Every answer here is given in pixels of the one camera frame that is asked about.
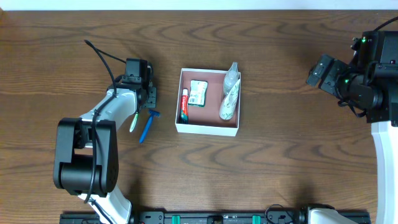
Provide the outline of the blue disposable razor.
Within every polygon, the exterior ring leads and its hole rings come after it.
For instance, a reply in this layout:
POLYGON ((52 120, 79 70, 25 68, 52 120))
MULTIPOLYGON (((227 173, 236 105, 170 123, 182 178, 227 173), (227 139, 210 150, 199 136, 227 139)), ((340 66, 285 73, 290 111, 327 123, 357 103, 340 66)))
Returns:
POLYGON ((139 139, 139 143, 140 144, 142 144, 145 141, 146 136, 147 136, 147 134, 148 134, 148 132, 150 130, 150 127, 152 125, 152 122, 153 122, 154 118, 160 116, 160 113, 158 111, 149 110, 148 112, 149 112, 149 118, 148 118, 147 123, 146 123, 146 125, 144 127, 144 130, 143 130, 143 132, 142 132, 142 134, 140 136, 140 139, 139 139))

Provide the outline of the green white toothbrush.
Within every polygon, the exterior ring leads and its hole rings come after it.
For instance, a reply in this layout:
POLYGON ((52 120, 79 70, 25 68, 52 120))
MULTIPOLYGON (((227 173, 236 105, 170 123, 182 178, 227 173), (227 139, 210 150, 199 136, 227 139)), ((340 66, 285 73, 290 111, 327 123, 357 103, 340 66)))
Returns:
POLYGON ((139 113, 135 113, 134 117, 133 117, 133 120, 132 120, 132 123, 131 123, 130 128, 129 128, 129 132, 130 133, 132 133, 134 131, 134 129, 135 129, 138 117, 139 117, 139 113))

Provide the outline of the teal toothpaste tube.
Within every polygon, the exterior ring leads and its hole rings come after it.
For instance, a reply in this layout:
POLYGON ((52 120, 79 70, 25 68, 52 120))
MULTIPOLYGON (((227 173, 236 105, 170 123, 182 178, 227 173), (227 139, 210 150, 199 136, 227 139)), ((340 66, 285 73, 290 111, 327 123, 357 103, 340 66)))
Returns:
POLYGON ((188 90, 184 88, 182 90, 182 97, 180 102, 180 123, 182 124, 188 123, 188 99, 188 90))

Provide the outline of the green white soap bar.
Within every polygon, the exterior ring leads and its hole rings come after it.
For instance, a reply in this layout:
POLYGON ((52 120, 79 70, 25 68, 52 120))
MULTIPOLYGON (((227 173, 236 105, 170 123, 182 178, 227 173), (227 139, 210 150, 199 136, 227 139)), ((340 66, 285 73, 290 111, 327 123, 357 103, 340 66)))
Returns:
POLYGON ((192 80, 190 82, 190 94, 188 98, 188 105, 204 107, 206 101, 206 91, 208 82, 201 80, 192 80))

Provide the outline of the white tube gold cap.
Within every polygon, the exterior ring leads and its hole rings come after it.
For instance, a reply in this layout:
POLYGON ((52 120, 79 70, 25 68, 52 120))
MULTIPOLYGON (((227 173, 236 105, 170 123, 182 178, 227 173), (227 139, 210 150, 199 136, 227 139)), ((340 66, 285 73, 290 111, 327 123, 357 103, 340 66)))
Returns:
POLYGON ((228 94, 224 97, 219 111, 219 116, 223 120, 231 120, 236 110, 236 103, 239 98, 241 80, 239 79, 228 94))

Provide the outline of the blue liquid clear bottle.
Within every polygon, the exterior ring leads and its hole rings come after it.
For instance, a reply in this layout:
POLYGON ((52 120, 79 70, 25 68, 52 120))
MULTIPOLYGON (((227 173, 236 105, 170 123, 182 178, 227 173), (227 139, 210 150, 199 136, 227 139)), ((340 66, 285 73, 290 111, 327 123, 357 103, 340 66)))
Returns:
POLYGON ((238 63, 233 62, 232 66, 229 68, 227 74, 224 77, 224 82, 223 82, 224 95, 227 95, 231 91, 232 87, 235 85, 238 79, 239 79, 238 63))

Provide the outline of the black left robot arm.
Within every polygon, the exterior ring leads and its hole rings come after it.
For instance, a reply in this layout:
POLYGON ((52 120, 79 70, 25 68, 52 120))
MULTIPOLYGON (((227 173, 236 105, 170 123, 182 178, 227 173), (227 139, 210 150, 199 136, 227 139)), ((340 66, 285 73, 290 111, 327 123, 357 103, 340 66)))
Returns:
POLYGON ((117 82, 89 112, 57 126, 53 182, 82 199, 92 213, 64 213, 60 223, 135 223, 133 205, 118 187, 117 131, 128 117, 155 108, 152 82, 117 82))

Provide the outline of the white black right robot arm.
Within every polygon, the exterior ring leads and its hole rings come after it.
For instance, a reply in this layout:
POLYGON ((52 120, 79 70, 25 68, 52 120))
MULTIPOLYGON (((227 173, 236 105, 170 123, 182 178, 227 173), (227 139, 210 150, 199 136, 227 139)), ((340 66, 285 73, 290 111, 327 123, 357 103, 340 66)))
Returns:
POLYGON ((397 223, 397 65, 392 75, 378 76, 377 60, 365 67, 322 55, 307 83, 338 98, 339 106, 361 109, 371 125, 377 158, 376 223, 397 223))

